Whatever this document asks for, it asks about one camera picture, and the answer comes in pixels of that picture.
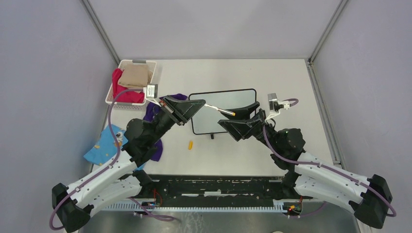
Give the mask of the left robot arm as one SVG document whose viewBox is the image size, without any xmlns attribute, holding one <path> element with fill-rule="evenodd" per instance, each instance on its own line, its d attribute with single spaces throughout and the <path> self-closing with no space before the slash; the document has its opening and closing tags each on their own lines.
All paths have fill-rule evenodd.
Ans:
<svg viewBox="0 0 412 233">
<path fill-rule="evenodd" d="M 125 129 L 127 142 L 97 170 L 69 185 L 56 184 L 52 190 L 53 212 L 49 227 L 68 233 L 85 226 L 102 208 L 119 200 L 151 195 L 153 185 L 146 180 L 133 184 L 116 184 L 115 180 L 133 172 L 151 159 L 155 144 L 174 125 L 183 126 L 204 107 L 205 100 L 178 100 L 171 96 L 160 99 L 160 111 L 152 121 L 131 119 Z"/>
</svg>

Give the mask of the black framed whiteboard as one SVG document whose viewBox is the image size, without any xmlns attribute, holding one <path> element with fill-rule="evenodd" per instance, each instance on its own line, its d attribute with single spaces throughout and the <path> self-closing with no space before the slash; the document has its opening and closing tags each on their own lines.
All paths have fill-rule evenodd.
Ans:
<svg viewBox="0 0 412 233">
<path fill-rule="evenodd" d="M 189 95 L 189 100 L 205 100 L 207 104 L 218 108 L 232 111 L 235 108 L 246 107 L 257 101 L 257 92 L 253 88 L 198 92 Z M 226 133 L 227 131 L 218 124 L 221 119 L 227 119 L 227 114 L 209 107 L 202 107 L 191 119 L 192 131 L 195 135 L 210 134 L 214 137 L 217 133 Z"/>
</svg>

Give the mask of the white marker pen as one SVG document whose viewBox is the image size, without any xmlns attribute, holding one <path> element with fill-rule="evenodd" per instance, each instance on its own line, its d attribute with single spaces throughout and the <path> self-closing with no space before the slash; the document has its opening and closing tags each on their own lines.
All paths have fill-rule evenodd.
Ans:
<svg viewBox="0 0 412 233">
<path fill-rule="evenodd" d="M 225 109 L 221 109 L 221 108 L 219 108 L 219 107 L 216 107 L 216 106 L 214 106 L 214 105 L 209 105 L 209 104 L 207 104 L 207 103 L 204 104 L 204 107 L 211 108 L 211 109 L 213 109 L 213 110 L 216 110 L 216 111 L 218 111 L 218 112 L 220 112 L 220 113 L 223 113 L 223 114 L 226 114 L 226 115 L 229 115 L 229 116 L 235 116 L 235 115 L 236 115 L 236 113 L 234 113 L 234 112 L 232 112 L 232 111 L 225 110 Z"/>
</svg>

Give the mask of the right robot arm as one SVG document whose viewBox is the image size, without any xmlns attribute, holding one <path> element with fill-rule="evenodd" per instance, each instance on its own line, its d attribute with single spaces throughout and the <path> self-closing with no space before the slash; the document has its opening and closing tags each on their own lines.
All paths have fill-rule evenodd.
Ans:
<svg viewBox="0 0 412 233">
<path fill-rule="evenodd" d="M 298 99 L 275 100 L 270 102 L 269 112 L 260 109 L 259 102 L 221 110 L 224 119 L 218 124 L 236 141 L 253 137 L 271 151 L 274 163 L 286 171 L 280 186 L 284 198 L 310 197 L 331 203 L 360 222 L 382 229 L 386 218 L 397 215 L 383 177 L 366 177 L 328 165 L 305 150 L 300 129 L 275 129 L 274 118 L 297 103 Z"/>
</svg>

